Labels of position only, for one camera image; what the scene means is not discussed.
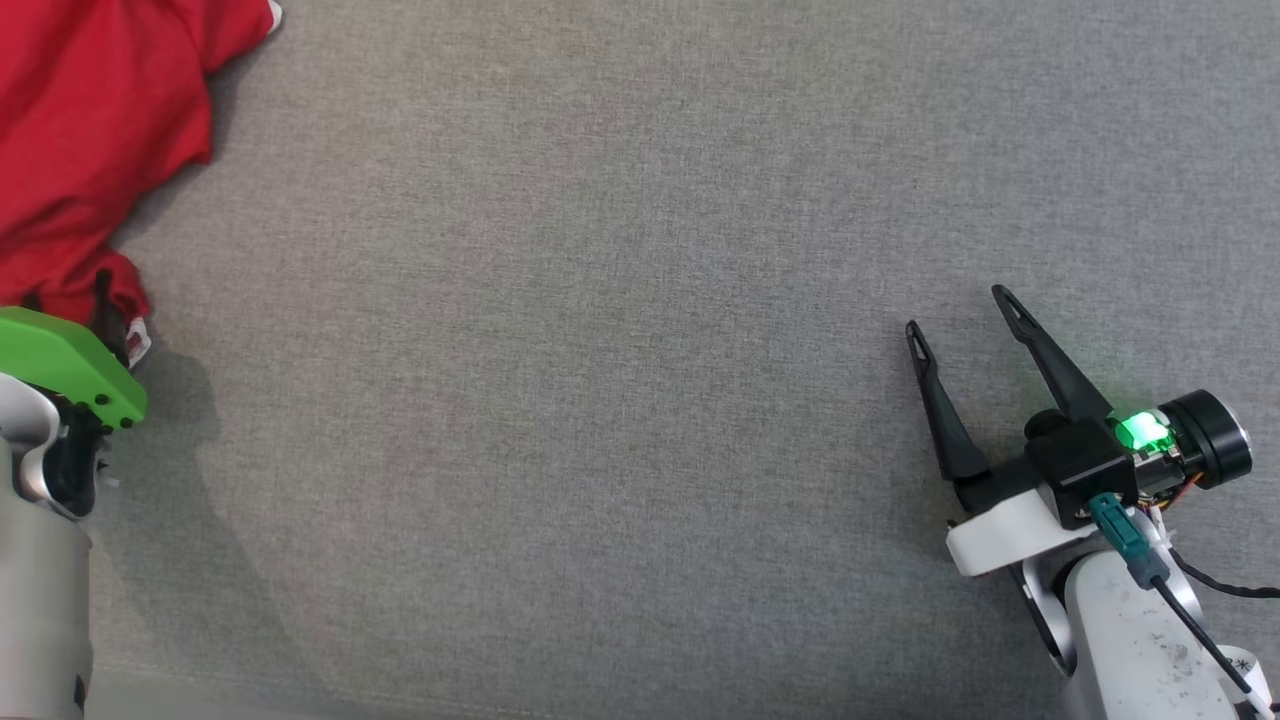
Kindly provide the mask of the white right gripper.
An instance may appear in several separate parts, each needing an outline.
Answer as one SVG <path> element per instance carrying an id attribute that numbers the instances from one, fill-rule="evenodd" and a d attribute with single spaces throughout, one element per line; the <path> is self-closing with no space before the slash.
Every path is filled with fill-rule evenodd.
<path id="1" fill-rule="evenodd" d="M 1034 416 L 1023 452 L 998 465 L 989 465 L 970 437 L 919 324 L 905 325 L 940 474 L 969 512 L 947 534 L 963 575 L 984 575 L 1098 534 L 1092 503 L 1100 496 L 1130 516 L 1151 515 L 1192 489 L 1252 471 L 1251 437 L 1216 396 L 1198 389 L 1121 420 L 1110 418 L 1110 401 L 1014 292 L 1004 284 L 991 292 L 1060 411 Z"/>

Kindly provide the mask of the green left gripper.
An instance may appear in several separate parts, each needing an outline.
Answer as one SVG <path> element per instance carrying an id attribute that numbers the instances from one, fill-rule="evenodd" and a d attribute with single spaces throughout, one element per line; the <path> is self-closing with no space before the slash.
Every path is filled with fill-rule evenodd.
<path id="1" fill-rule="evenodd" d="M 93 278 L 93 333 L 27 307 L 1 309 L 1 372 L 28 386 L 83 404 L 114 430 L 148 411 L 148 395 L 131 374 L 131 322 L 111 299 L 113 273 Z"/>

